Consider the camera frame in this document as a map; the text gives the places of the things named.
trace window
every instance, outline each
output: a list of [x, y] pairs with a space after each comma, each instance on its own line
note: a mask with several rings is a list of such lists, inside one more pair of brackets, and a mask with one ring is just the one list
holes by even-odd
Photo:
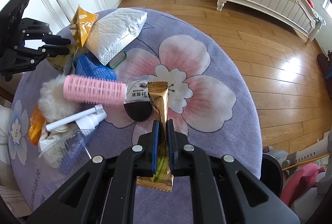
[[330, 0], [325, 0], [323, 3], [323, 8], [326, 9], [326, 12], [332, 18], [332, 4]]

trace gold snack wrapper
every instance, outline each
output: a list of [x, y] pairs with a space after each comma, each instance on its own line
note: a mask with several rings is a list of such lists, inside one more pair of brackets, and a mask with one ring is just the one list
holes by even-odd
[[69, 49], [69, 54], [67, 55], [58, 55], [56, 57], [47, 57], [47, 61], [49, 64], [55, 68], [56, 70], [63, 72], [64, 68], [69, 60], [69, 58], [72, 56], [72, 54], [75, 54], [75, 57], [81, 55], [84, 53], [84, 51], [77, 51], [77, 46], [82, 48], [85, 44], [86, 39], [89, 36], [90, 30], [92, 25], [97, 21], [98, 14], [92, 14], [85, 10], [83, 10], [81, 7], [77, 8], [77, 11], [73, 17], [73, 20], [71, 21], [71, 24], [69, 25], [69, 29], [71, 34], [74, 37], [74, 40], [76, 43], [66, 45]]
[[71, 34], [80, 48], [83, 48], [90, 34], [92, 25], [97, 21], [98, 14], [89, 13], [78, 6], [77, 11], [69, 25]]
[[150, 189], [158, 189], [158, 190], [162, 190], [162, 191], [172, 191], [174, 176], [171, 174], [169, 165], [168, 165], [168, 169], [165, 171], [162, 181], [160, 183], [151, 182], [150, 178], [151, 177], [137, 177], [136, 185], [149, 187]]
[[149, 82], [147, 83], [147, 89], [154, 116], [161, 124], [162, 142], [158, 147], [156, 174], [153, 177], [138, 177], [137, 185], [163, 191], [172, 191], [174, 177], [169, 168], [169, 155], [166, 141], [168, 83]]
[[166, 121], [168, 109], [168, 83], [148, 82], [147, 92], [152, 105], [154, 116], [161, 124], [161, 134], [166, 141]]

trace white fluffy pom pom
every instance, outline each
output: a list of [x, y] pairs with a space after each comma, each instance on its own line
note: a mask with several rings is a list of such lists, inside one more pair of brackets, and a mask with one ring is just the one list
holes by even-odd
[[69, 101], [63, 96], [63, 85], [66, 76], [59, 75], [54, 80], [43, 84], [40, 90], [38, 108], [47, 123], [63, 119], [79, 111], [80, 103]]

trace yellow cable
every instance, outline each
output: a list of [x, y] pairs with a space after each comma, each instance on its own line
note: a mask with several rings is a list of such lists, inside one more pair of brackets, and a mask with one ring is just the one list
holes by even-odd
[[289, 166], [289, 167], [283, 168], [282, 170], [288, 170], [288, 169], [290, 169], [290, 168], [293, 168], [293, 167], [299, 166], [299, 165], [301, 165], [301, 164], [306, 164], [306, 163], [309, 163], [309, 162], [316, 161], [316, 160], [318, 160], [318, 159], [322, 159], [322, 158], [324, 158], [324, 157], [326, 157], [326, 156], [329, 156], [329, 155], [332, 155], [332, 153], [325, 154], [325, 155], [320, 156], [320, 157], [317, 157], [317, 158], [315, 158], [315, 159], [310, 159], [310, 160], [306, 160], [306, 161], [302, 161], [302, 162], [296, 163], [296, 164], [294, 164], [294, 165], [292, 165], [292, 166]]

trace yellow snack packet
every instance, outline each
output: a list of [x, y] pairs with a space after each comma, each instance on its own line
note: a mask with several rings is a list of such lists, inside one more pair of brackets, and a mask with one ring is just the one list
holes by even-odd
[[89, 13], [78, 6], [77, 11], [69, 25], [71, 34], [80, 48], [83, 48], [90, 34], [92, 25], [97, 21], [98, 14]]
[[47, 61], [53, 68], [63, 73], [64, 68], [72, 54], [75, 54], [75, 57], [77, 57], [84, 53], [83, 50], [77, 51], [77, 46], [83, 48], [92, 25], [97, 21], [98, 16], [98, 14], [89, 13], [78, 6], [71, 24], [69, 25], [70, 32], [76, 43], [65, 46], [69, 49], [69, 54], [67, 55], [47, 57]]
[[45, 123], [45, 117], [36, 106], [30, 118], [29, 139], [33, 145], [37, 145], [42, 134], [42, 127]]
[[163, 141], [158, 147], [156, 174], [153, 177], [137, 177], [136, 184], [152, 189], [172, 191], [174, 176], [171, 174], [169, 168], [168, 146], [166, 142], [168, 83], [149, 82], [147, 83], [147, 89], [154, 116], [161, 124]]

